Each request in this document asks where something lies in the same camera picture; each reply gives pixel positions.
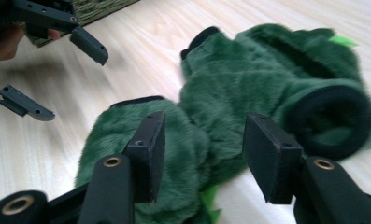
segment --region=human hand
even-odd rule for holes
[[[48,30],[48,36],[57,40],[60,38],[60,33],[55,30]],[[24,37],[24,31],[19,25],[9,25],[0,32],[0,61],[14,58],[17,52],[17,47]]]

